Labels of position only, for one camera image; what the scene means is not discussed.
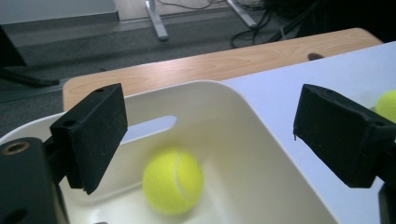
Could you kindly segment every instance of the tennis ball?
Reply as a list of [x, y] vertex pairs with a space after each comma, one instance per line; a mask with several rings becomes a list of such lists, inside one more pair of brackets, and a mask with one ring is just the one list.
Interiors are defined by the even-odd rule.
[[204, 175], [188, 151], [168, 147], [156, 154], [143, 173], [143, 191], [148, 204], [165, 215], [191, 210], [201, 198]]
[[379, 98], [375, 112], [396, 123], [396, 90], [388, 91]]

